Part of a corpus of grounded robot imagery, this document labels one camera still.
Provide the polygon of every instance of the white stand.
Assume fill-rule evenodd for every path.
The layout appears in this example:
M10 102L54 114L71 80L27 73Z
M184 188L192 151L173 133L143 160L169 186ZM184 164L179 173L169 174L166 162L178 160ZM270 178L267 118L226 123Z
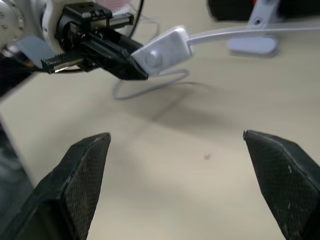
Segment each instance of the white stand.
M248 21L248 29L265 29L281 21L278 17L280 0L258 0ZM278 41L270 35L230 39L227 47L232 55L270 58L277 53Z

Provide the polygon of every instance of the circular button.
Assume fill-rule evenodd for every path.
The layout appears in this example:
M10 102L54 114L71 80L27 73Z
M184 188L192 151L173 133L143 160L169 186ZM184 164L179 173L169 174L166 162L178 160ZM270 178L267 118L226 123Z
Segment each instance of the circular button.
M162 64L162 55L158 51L154 50L145 56L145 63L150 68L160 67Z

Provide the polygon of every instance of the beige table surface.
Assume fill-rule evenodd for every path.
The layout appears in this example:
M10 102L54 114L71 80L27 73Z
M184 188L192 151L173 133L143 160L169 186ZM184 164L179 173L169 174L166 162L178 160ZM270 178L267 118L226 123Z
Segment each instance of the beige table surface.
M205 0L146 0L162 30L191 34L215 23ZM153 26L141 23L136 39ZM2 102L0 112L34 183L82 138L111 132L89 240L282 240L251 165L244 129L298 142L320 156L320 35L281 40L278 56L229 56L225 42L195 48L188 81L115 101L107 72L39 74ZM122 94L169 78L127 83Z

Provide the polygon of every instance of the robotic end effector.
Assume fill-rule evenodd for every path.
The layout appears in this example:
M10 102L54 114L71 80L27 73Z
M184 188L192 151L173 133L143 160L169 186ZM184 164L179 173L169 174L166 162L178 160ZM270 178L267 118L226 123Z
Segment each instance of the robotic end effector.
M147 80L131 57L142 45L116 31L133 23L133 15L113 17L94 2L65 5L55 34L64 53L42 60L43 70L52 74L77 65L85 72L102 68L122 80Z

